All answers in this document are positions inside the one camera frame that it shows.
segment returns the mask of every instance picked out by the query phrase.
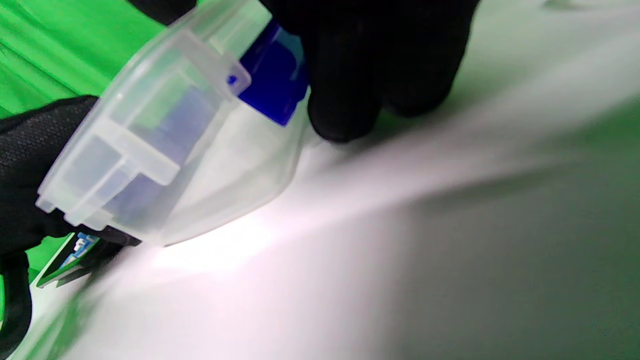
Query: blue object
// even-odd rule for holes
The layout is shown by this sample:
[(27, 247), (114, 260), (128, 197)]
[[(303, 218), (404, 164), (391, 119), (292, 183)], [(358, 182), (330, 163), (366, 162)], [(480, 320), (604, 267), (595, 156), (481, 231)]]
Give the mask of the blue object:
[(239, 98), (280, 126), (286, 126), (309, 86), (300, 38), (271, 21), (240, 59), (251, 85)]
[(89, 250), (93, 246), (93, 244), (95, 244), (96, 241), (98, 240), (100, 239), (96, 238), (95, 236), (87, 235), (84, 233), (78, 233), (76, 246), (74, 247), (74, 253), (69, 254), (69, 256), (67, 256), (67, 258), (64, 260), (64, 262), (62, 262), (62, 265), (60, 265), (59, 268), (62, 269), (63, 267), (67, 266), (69, 263), (83, 257), (84, 254), (86, 254), (87, 250)]

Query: gloved hand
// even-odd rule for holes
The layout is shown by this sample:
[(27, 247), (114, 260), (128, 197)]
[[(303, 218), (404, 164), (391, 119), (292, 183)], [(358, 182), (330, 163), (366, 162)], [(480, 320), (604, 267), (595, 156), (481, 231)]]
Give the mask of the gloved hand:
[[(128, 0), (165, 24), (196, 0)], [(449, 94), (479, 0), (260, 0), (303, 42), (308, 112), (316, 132), (348, 142), (371, 131), (382, 108), (404, 117)]]
[(99, 233), (74, 228), (62, 212), (46, 214), (35, 206), (42, 179), (96, 100), (92, 96), (60, 100), (0, 120), (0, 256), (28, 250), (45, 236), (74, 231), (120, 245), (139, 243), (109, 227)]
[(60, 100), (0, 120), (0, 275), (4, 284), (0, 359), (18, 347), (31, 322), (25, 250), (47, 235), (62, 237), (74, 231), (112, 243), (110, 250), (140, 243), (110, 227), (100, 232), (74, 228), (64, 221), (62, 212), (46, 214), (35, 206), (42, 179), (96, 100), (91, 96)]

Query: white table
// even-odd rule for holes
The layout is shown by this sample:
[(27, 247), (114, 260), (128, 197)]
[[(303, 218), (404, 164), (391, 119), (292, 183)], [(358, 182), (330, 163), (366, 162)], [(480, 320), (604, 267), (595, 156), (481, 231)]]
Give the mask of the white table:
[(541, 3), (485, 0), (411, 131), (309, 146), (258, 211), (34, 290), (13, 358), (637, 359), (640, 8)]

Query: white surface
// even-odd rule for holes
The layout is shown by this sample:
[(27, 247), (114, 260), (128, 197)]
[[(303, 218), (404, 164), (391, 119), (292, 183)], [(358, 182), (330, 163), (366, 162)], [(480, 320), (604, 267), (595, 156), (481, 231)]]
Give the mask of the white surface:
[(276, 197), (300, 156), (306, 103), (281, 127), (236, 97), (251, 82), (238, 57), (270, 19), (258, 0), (210, 1), (149, 42), (73, 135), (36, 205), (163, 246)]
[(307, 147), (271, 204), (118, 258), (63, 355), (42, 325), (14, 359), (637, 359), (640, 9), (541, 3), (484, 2), (431, 125)]

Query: finger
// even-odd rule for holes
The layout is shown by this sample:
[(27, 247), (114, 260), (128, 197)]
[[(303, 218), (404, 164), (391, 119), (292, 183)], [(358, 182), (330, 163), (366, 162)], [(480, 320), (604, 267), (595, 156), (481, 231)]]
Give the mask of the finger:
[(0, 254), (28, 250), (38, 246), (44, 236), (33, 219), (36, 191), (0, 185)]
[(376, 83), (386, 109), (412, 117), (436, 108), (451, 91), (478, 0), (400, 3), (389, 8)]
[(311, 124), (325, 140), (345, 143), (371, 131), (381, 104), (372, 83), (372, 37), (364, 20), (303, 36), (309, 60)]
[(81, 96), (16, 115), (0, 129), (0, 186), (37, 187), (97, 98)]
[(312, 18), (313, 6), (308, 1), (300, 0), (260, 0), (273, 18), (278, 21), (288, 33), (299, 35), (308, 21)]
[(197, 0), (127, 0), (146, 16), (162, 25), (173, 24), (191, 11)]

